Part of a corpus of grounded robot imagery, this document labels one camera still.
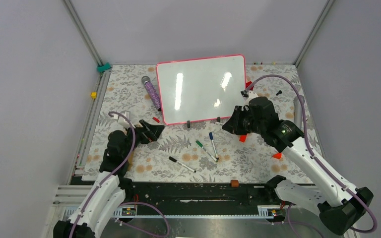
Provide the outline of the pink framed whiteboard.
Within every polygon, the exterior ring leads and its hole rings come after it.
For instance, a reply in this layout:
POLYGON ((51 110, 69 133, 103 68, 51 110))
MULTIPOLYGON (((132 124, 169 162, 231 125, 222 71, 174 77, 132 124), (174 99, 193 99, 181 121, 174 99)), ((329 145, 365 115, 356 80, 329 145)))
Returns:
POLYGON ((228 118, 243 103, 243 55, 160 62, 156 65, 163 122, 166 125, 228 118))

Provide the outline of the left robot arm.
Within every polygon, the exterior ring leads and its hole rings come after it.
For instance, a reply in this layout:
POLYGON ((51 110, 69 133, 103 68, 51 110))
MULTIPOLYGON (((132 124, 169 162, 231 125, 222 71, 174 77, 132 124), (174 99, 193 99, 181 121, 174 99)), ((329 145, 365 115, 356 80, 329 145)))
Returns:
POLYGON ((66 221, 58 221, 53 228, 55 238, 99 238, 121 203, 133 200, 132 181, 125 178, 133 152, 140 144, 157 141, 163 125, 149 124, 141 119, 125 130, 108 135, 107 148, 99 174, 80 206, 66 221))

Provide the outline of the small orange red block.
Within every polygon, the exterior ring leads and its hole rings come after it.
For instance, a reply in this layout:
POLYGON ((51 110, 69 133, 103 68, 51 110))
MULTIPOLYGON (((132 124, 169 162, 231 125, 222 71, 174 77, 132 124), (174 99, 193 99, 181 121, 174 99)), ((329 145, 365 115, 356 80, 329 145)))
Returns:
POLYGON ((246 138, 247 138, 247 135, 241 135, 240 138, 239 138, 239 141, 242 142, 242 143, 245 143, 246 141, 246 138))

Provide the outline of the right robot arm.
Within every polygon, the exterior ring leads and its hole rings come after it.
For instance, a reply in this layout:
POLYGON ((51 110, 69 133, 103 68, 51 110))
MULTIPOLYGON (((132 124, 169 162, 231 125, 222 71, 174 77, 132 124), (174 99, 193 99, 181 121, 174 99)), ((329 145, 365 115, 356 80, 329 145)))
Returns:
POLYGON ((292 183, 283 176, 270 179, 266 201, 294 203, 313 214, 336 235, 343 235, 366 213, 374 197, 367 187, 356 187, 318 155, 305 134, 291 121, 282 120, 266 97, 235 106, 222 129, 235 135, 255 133, 265 143, 295 163, 318 188, 317 192, 292 183))

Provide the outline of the green capped marker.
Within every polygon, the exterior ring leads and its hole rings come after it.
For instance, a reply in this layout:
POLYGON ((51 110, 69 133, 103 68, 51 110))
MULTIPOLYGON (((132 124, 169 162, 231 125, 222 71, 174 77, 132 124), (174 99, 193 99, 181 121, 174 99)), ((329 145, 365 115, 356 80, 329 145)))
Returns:
POLYGON ((210 157, 210 158, 212 158, 215 162, 218 162, 218 159, 214 156, 214 155, 212 155, 204 146, 203 146, 203 144, 199 141, 199 140, 196 140, 195 141, 196 142, 196 144, 210 157))

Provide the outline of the blue capped marker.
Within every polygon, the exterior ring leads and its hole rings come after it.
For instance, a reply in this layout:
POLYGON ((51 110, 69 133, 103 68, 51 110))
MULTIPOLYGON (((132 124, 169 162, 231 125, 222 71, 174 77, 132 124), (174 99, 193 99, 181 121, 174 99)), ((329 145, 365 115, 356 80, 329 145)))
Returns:
POLYGON ((213 137, 213 133, 212 133, 212 132, 209 133, 209 138, 210 138, 210 141, 211 141, 213 150, 214 150, 215 157, 216 157, 217 160, 219 160, 219 157, 218 157, 218 153, 217 153, 217 150, 216 150, 216 147, 215 147, 215 142, 214 142, 214 137, 213 137))

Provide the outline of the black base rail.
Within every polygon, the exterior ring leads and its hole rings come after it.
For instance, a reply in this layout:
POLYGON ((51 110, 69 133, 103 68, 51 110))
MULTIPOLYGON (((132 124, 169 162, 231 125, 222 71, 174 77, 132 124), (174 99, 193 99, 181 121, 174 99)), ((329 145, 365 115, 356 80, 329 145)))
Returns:
POLYGON ((259 206, 279 210, 285 204, 271 188, 261 183, 132 182, 132 203, 140 216, 250 216, 258 215, 259 206))

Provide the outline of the brown small cube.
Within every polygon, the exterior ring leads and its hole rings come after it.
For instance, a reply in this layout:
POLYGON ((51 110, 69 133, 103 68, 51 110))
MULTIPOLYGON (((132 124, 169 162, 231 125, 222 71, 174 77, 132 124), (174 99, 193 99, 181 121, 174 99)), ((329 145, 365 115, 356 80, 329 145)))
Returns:
POLYGON ((231 187, 239 187, 239 181, 236 179, 233 179, 230 181, 230 186, 231 187))

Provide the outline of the purple glitter microphone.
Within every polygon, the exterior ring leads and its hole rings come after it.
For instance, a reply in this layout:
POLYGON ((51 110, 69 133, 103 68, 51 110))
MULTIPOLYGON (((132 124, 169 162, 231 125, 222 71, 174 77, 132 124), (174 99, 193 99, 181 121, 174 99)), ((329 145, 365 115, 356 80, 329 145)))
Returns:
POLYGON ((144 88, 146 89, 146 91, 147 91, 147 93, 148 93, 148 95, 149 95, 153 105, 157 109, 157 111, 159 111, 159 112, 162 111, 161 101, 160 101, 159 95, 158 95, 155 87, 151 83, 150 77, 143 76, 141 78, 141 82, 144 85, 144 88))

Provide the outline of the red triangular block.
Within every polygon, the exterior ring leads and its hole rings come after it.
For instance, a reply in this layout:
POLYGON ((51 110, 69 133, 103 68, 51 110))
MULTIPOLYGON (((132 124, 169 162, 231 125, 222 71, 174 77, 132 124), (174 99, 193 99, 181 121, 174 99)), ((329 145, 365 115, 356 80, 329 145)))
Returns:
POLYGON ((272 157, 279 160, 282 158, 282 153, 276 153, 276 154, 272 155, 272 157))

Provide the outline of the red marker cap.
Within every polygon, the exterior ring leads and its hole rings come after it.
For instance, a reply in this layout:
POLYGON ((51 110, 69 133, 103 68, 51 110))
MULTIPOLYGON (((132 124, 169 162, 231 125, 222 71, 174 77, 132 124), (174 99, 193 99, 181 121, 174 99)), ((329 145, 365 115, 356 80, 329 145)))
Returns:
POLYGON ((158 118, 156 118, 156 117, 153 117, 152 119, 153 119, 155 122, 157 122, 157 123, 160 122, 160 120, 159 120, 158 118))

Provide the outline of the silver microphone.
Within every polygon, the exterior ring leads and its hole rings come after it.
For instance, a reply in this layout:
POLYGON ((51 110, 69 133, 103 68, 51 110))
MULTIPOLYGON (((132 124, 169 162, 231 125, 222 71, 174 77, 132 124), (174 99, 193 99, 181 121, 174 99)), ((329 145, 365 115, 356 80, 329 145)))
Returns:
POLYGON ((303 95, 301 95, 300 97, 301 97, 301 101, 302 101, 301 103, 300 103, 298 97, 295 97, 293 100, 293 104, 294 104, 293 121, 294 121, 294 124, 298 128, 302 129, 302 127, 303 127, 302 105, 305 104, 305 97, 303 95))

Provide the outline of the red rectangular block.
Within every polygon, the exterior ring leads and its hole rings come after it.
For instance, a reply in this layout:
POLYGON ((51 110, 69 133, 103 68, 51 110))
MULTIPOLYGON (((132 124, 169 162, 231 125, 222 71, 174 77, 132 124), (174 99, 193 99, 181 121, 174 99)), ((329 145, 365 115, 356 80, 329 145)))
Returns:
POLYGON ((251 81, 246 82, 246 88, 248 88, 251 84, 251 81))

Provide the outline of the black capped marker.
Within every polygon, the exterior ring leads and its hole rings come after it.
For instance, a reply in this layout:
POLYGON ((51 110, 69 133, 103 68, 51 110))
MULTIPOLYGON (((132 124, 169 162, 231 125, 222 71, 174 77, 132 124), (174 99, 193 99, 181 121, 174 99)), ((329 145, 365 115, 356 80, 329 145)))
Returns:
POLYGON ((188 165, 186 165, 186 164, 184 164, 184 163, 178 161, 177 159, 175 159, 175 158, 173 158, 173 157, 171 157, 171 156, 169 157, 169 160, 172 161, 173 163, 176 163, 176 164, 180 165, 180 166, 183 167, 183 168, 186 168, 187 170, 191 171, 192 173, 196 173, 196 170, 195 170, 195 169, 189 167, 188 165))

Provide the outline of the teal corner clamp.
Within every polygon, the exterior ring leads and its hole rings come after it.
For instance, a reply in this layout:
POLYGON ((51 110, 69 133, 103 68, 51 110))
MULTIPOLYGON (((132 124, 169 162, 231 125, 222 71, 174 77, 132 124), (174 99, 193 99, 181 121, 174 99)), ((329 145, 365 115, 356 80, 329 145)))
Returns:
POLYGON ((102 73, 102 72, 104 72, 104 71, 106 71, 106 70, 108 70, 108 69, 111 69, 112 68, 112 66, 107 62, 107 63, 105 63, 104 65, 102 65, 102 66, 98 66, 97 67, 97 71, 99 72, 99 73, 102 73))

